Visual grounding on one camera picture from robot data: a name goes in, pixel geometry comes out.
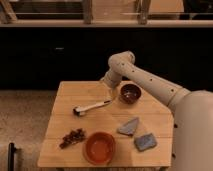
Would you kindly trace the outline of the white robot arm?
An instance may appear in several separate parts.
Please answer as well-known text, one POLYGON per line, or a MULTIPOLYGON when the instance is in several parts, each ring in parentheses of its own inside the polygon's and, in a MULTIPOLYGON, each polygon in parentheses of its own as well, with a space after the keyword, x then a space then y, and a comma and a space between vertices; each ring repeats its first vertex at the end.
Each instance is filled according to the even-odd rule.
POLYGON ((171 171, 213 171, 213 92, 190 91, 134 63, 131 51, 110 56, 103 81, 115 88, 127 77, 171 111, 176 125, 171 171))

